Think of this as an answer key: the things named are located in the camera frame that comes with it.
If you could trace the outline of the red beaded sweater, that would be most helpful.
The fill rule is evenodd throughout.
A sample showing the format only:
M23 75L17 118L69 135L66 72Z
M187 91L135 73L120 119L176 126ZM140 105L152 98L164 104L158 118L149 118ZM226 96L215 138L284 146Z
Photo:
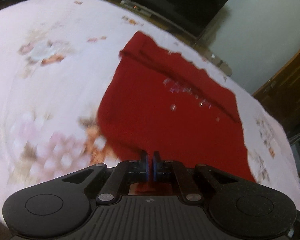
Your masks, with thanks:
M189 168L206 164L254 180L233 92L140 31L120 58L96 115L119 159L159 152Z

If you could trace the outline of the pink floral bed sheet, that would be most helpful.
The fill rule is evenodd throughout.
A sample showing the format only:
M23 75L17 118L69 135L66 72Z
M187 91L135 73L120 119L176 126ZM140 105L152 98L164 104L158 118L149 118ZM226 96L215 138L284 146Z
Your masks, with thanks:
M210 59L171 34L103 0L28 0L0 11L0 220L15 191L87 164L84 124L137 32L204 69L231 90L256 180L300 209L300 180L281 125Z

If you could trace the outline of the brown wooden door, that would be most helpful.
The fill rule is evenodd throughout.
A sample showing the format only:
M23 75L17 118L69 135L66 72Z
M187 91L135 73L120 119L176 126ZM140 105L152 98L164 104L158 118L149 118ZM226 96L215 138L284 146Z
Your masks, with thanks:
M253 97L286 133L300 130L300 50Z

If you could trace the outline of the wooden tv stand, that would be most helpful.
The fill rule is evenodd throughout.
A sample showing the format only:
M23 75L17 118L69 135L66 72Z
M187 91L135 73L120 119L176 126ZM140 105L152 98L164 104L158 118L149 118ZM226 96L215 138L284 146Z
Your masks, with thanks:
M122 7L120 5L120 2L122 0L104 0L104 1L110 2L119 7ZM124 8L124 9L136 14L135 12L133 12L127 8ZM179 39L181 42L184 42L185 44L189 45L194 50L196 50L205 60L208 60L211 63L213 63L225 75L232 76L232 69L230 68L230 66L225 61L223 61L219 56L217 56L215 53L213 53L206 45L203 44L203 42L201 42L197 38L194 38L189 33L187 33L185 30L183 30L176 24L172 23L171 21L161 17L158 14L155 14L152 11L150 11L150 12L152 13L151 17L146 17L146 16L140 15L140 14L136 14L136 15L138 15L141 18L143 18L144 20L147 20L148 22L156 25L160 29L172 34L174 37Z

